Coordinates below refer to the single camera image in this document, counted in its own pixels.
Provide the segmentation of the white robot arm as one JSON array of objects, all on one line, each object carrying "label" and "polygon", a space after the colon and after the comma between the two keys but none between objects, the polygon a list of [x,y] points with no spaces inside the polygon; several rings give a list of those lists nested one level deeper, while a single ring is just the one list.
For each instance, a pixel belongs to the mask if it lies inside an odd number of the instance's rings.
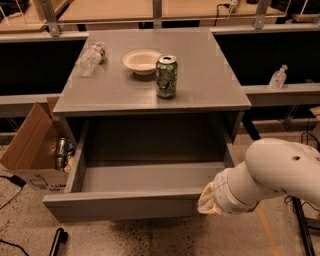
[{"label": "white robot arm", "polygon": [[242,214],[283,194],[320,206],[320,152],[309,145],[264,138],[249,146],[243,162],[207,184],[198,212]]}]

